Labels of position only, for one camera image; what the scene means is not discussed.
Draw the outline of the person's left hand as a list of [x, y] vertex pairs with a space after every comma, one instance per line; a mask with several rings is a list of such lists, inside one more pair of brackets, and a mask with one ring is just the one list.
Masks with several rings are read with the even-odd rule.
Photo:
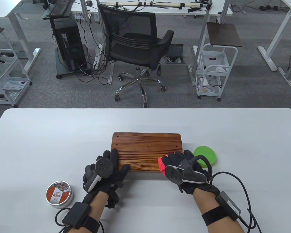
[[119, 202], [119, 196], [117, 195], [116, 190], [123, 187], [123, 180], [131, 167], [129, 164], [125, 164], [121, 169], [119, 169], [119, 152], [116, 148], [112, 149], [111, 151], [104, 151], [103, 155], [98, 156], [96, 160], [101, 158], [107, 158], [112, 162], [112, 174], [108, 178], [102, 178], [100, 181], [98, 181], [91, 191], [86, 191], [87, 194], [85, 195], [82, 202], [90, 204], [94, 197], [96, 197], [101, 191], [109, 196], [106, 207], [112, 209]]

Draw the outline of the person's right hand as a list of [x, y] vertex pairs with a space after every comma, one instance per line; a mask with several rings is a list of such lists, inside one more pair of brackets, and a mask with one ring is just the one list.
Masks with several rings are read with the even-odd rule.
[[158, 159], [161, 173], [178, 185], [181, 193], [193, 194], [196, 188], [220, 194], [218, 188], [210, 184], [212, 167], [203, 155], [194, 156], [189, 150], [176, 151]]

